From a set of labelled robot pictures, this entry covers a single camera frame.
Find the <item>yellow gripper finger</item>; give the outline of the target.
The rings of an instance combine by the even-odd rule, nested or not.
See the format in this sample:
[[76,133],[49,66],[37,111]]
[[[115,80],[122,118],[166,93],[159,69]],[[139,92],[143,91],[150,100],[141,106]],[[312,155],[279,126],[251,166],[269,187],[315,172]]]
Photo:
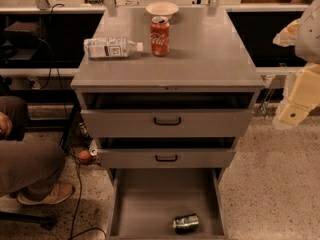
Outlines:
[[283,99],[276,109],[273,126],[288,130],[301,123],[320,104],[320,65],[308,63],[286,76]]
[[296,19],[284,27],[273,38],[273,43],[277,46],[288,47],[294,46],[297,38],[297,29],[299,25],[299,19]]

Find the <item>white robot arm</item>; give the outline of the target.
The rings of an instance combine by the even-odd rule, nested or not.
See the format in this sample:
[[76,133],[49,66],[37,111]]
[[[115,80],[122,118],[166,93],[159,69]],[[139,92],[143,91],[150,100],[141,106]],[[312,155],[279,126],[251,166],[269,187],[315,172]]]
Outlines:
[[273,39],[278,46],[293,46],[306,65],[286,76],[283,100],[273,125],[288,130],[301,123],[320,104],[320,0],[313,0],[302,16],[283,28]]

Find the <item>person's hand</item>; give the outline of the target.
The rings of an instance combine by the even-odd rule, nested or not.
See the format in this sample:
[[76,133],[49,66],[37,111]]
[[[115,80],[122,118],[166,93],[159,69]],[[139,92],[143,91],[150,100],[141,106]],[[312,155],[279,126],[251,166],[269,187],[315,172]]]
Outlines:
[[0,134],[4,138],[8,138],[12,130],[12,121],[4,113],[0,112]]

